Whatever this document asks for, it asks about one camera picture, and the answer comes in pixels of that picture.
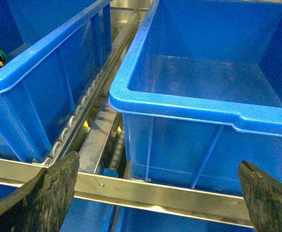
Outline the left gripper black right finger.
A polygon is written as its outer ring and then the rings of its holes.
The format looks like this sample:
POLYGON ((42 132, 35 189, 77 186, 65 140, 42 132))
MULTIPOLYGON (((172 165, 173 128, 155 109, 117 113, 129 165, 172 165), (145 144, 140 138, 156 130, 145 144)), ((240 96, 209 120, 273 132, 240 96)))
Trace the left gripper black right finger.
POLYGON ((282 183, 244 160, 238 166, 243 198, 257 232, 282 232, 282 183))

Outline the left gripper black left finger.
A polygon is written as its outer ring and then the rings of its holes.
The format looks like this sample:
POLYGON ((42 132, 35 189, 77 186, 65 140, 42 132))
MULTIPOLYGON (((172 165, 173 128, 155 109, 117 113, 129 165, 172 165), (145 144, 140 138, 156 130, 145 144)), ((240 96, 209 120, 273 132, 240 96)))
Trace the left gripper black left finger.
POLYGON ((80 156, 71 152, 0 200, 0 232, 58 232, 74 198, 80 156))

